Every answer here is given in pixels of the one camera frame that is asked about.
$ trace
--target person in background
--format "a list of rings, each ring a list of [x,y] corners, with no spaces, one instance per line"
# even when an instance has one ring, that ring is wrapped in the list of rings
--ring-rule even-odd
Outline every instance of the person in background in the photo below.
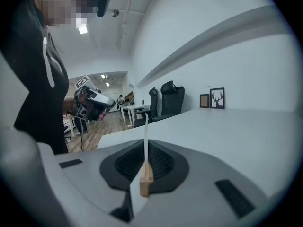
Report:
[[[82,127],[83,127],[83,134],[87,134],[87,133],[88,133],[88,132],[87,132],[87,127],[86,127],[85,120],[79,119],[79,118],[75,117],[75,125],[76,125],[77,130],[78,130],[77,135],[82,134],[82,127],[81,127],[81,124],[82,124]]]
[[[119,99],[118,99],[118,98],[117,98],[116,103],[117,103],[117,109],[119,109],[120,102],[119,102]]]
[[[120,102],[120,104],[123,104],[125,102],[124,97],[122,96],[122,94],[120,94],[120,96],[119,96],[119,102]]]

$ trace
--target wooden floor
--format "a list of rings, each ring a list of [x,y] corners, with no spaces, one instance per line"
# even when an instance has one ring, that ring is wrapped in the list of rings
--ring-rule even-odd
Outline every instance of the wooden floor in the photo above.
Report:
[[[132,127],[129,125],[128,115],[125,117],[126,124],[121,116],[121,111],[115,111],[108,113],[105,118],[99,122],[86,123],[87,134],[82,134],[82,141],[84,151],[90,151],[97,149],[99,141],[103,135],[116,133],[120,131],[128,130]],[[65,136],[71,136],[71,141],[67,143],[69,153],[81,151],[81,138],[77,129],[74,128],[75,137],[73,138],[71,132],[65,134]]]

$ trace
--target wooden stick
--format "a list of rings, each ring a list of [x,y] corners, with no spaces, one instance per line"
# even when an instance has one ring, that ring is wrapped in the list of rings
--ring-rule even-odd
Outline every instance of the wooden stick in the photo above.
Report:
[[[143,197],[148,197],[150,195],[150,185],[153,184],[153,173],[151,165],[148,163],[148,172],[146,175],[145,162],[143,163],[142,177],[140,179],[140,195]]]

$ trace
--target cable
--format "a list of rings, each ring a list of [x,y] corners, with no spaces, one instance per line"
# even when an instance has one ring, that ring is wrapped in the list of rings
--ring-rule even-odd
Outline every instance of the cable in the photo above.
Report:
[[[128,11],[131,9],[131,4],[132,4],[132,0],[129,0],[128,9],[126,10],[126,15],[127,15]],[[121,43],[122,43],[122,37],[123,37],[123,30],[124,30],[125,19],[124,19],[124,22],[123,22],[122,28],[121,28],[121,36],[120,36],[119,49],[121,49]]]
[[[84,150],[83,150],[82,133],[80,134],[80,136],[81,136],[81,150],[84,151]]]
[[[80,119],[80,127],[81,127],[81,133],[80,133],[80,136],[81,136],[81,150],[84,151],[83,141],[82,141],[82,133],[83,133],[82,119]]]

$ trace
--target chair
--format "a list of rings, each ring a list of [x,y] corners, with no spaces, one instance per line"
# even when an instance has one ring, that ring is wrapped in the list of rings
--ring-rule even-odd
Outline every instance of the chair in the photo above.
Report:
[[[151,117],[157,117],[158,92],[155,88],[153,88],[150,90],[149,94],[151,95],[151,106],[148,111],[150,112]],[[147,112],[147,110],[144,111],[143,109],[144,109],[143,107],[137,108],[135,111],[135,114],[137,113],[142,115],[142,119],[136,119],[134,121],[134,128],[145,125],[145,118],[146,118],[145,113]]]
[[[169,81],[162,85],[161,93],[162,93],[162,115],[159,117],[152,117],[151,110],[143,110],[139,112],[135,112],[135,114],[148,114],[149,123],[157,122],[163,119],[170,118],[177,114],[181,113],[183,99],[184,99],[184,87],[176,87],[173,84],[174,81]],[[134,127],[139,127],[145,125],[145,120],[142,123],[137,123]]]
[[[70,139],[71,140],[71,137],[70,136],[65,136],[64,139],[65,139],[65,143],[67,143],[66,139]]]

